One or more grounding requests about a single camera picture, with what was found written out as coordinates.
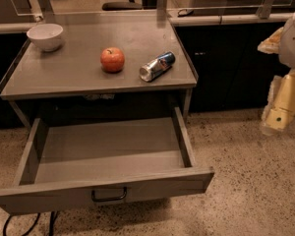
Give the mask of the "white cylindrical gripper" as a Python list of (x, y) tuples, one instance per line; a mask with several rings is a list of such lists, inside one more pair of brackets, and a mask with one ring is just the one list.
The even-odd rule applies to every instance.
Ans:
[(295, 117), (295, 12), (284, 28), (258, 45), (258, 50), (265, 54), (279, 52), (279, 61), (293, 68), (284, 77), (275, 76), (270, 84), (261, 122), (261, 131), (270, 136), (284, 131)]

